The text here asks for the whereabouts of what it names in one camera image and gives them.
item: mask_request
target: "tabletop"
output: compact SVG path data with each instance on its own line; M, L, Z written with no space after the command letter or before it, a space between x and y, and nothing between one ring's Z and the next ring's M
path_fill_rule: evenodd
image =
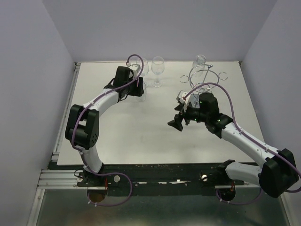
M228 79L220 84L232 98L239 125L263 140L239 63L208 63L213 65L212 71L227 73ZM184 125L182 132L167 125L176 114L174 108L180 90L191 90L189 84L180 82L182 75L189 74L191 65L192 62L165 62L165 70L160 75L162 86L156 88L151 85L155 75L149 62L150 72L144 77L149 83L146 100L138 102L135 97L128 97L101 116L96 147L105 164L252 161L232 144L211 134L203 123L192 121L189 126ZM125 66L125 62L82 63L71 91L71 105L82 105L99 95L115 77L118 66ZM229 101L223 91L216 87L212 93L218 99L220 111L231 116ZM78 152L63 137L64 132L61 135L58 165L82 164Z

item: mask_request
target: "purple cable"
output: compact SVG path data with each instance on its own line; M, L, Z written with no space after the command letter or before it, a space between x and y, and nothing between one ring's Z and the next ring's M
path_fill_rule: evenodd
M284 161L286 164L288 164L288 165L289 165L289 166L290 166L290 167L291 167L291 168L299 175L299 177L301 177L301 172L300 172L294 165L292 165L288 160L286 160L286 159L285 159L284 157L282 157L281 155L279 155L279 154L273 152L272 150L266 149L266 147L265 147L264 145L260 144L259 142L257 142L255 139L253 139L252 137L250 137L249 135L247 135L244 131L242 131L242 130L240 129L240 127L238 126L238 124L237 124L237 122L236 122L236 119L235 119L235 115L234 115L234 107L233 107L233 103L232 103L231 97L230 97L229 93L227 92L227 90L226 90L223 86L221 86L221 85L219 85L219 84L217 84L217 83L214 83L214 82L203 83L203 84L200 84L200 85L196 86L195 88L193 88L193 89L192 89L192 90L184 97L184 99L186 99L187 96L190 95L193 91L195 91L196 89L198 89L198 88L200 88L200 87L202 87L202 86L205 86L205 85L215 85L215 86L218 86L219 88L221 88L221 89L225 92L225 94L227 95L228 100L229 100L229 102L230 102L230 107L231 107L231 113L232 113L233 123L234 123L236 129L237 129L241 134L243 134L246 138L248 138L248 139L249 139L251 142L253 142L254 144L258 145L259 147L261 147L261 148L263 148L263 149L265 149L267 152L273 154L274 156L277 156L278 158L280 158L282 161ZM288 193L297 193L297 192L300 192L300 191L301 191L301 187L299 187L298 189L293 190L293 191L286 190L286 192L288 192Z
M137 76L135 79L131 80L129 83L123 85L123 86L117 87L117 88L115 88L115 89L111 89L111 90L109 90L107 93L100 94L98 97L96 97L96 98L93 100L93 102L99 100L100 98L102 98L103 96L105 96L105 95L107 95L107 94L109 94L109 93L111 93L111 92L114 92L114 91L116 91L116 90L123 89L123 88L129 86L130 84L132 84L133 82L135 82L135 81L140 77L140 75L141 75L141 73L142 73L142 71L143 71L143 68L144 68L142 57L139 56L138 54L132 54L132 55L130 55L130 56L127 58L127 63L129 62L130 58L131 58L131 57L134 57L134 56L138 57L138 58L141 60L141 63L142 63L141 70L140 70L140 72L138 73L138 76ZM84 108L84 110L80 113L80 115L79 115L79 117L78 117L78 119L77 119L77 121L76 121L76 123L75 123L75 126L74 126L74 130L73 130L73 134L72 134L72 139L71 139L71 145L72 145L72 147L73 147L75 150L78 150L80 153L82 152L82 150L81 150L80 148L77 148L77 147L75 146L75 142L74 142L74 141L75 141L75 132L76 132L78 126L79 126L79 122L80 122L82 116L83 116L84 113L87 111L87 109L90 108L92 105L93 105L93 104L90 103L87 107ZM92 204L94 204L94 205L96 204L97 206L107 206L107 207L118 206L118 205L121 205L121 204L125 203L125 202L131 197L132 190L133 190L132 181L131 181L131 179L130 179L126 174L124 174L124 173L117 173L117 172L116 172L116 173L104 173L104 174L98 174L98 173L94 172L93 170L91 170L91 168L87 165L87 162L85 161L85 159L84 159L82 156L81 156L81 159L83 160L83 163L84 163L84 165L87 167L87 169L88 169L92 174L94 174L94 175L96 175L96 176L105 177L105 176L110 176L110 175L121 175L121 176L124 176L125 178L127 178L127 180L128 180L129 183L130 183L130 192L129 192L129 194L128 194L128 196L126 197L125 200L123 200L123 201L121 201L121 202L118 202L118 203L116 203L116 204L98 204L98 203L93 203L93 202L90 201Z
M252 204L254 202L256 202L257 200L259 200L259 198L262 196L263 194L263 190L260 189L260 193L258 194L258 196L256 198L254 198L253 200L249 201L249 202L228 202L228 201L225 201L221 198L220 196L220 190L217 189L216 190L216 197L223 203L227 203L227 204L230 204L230 205L236 205L236 206L243 206L243 205L249 205L249 204Z

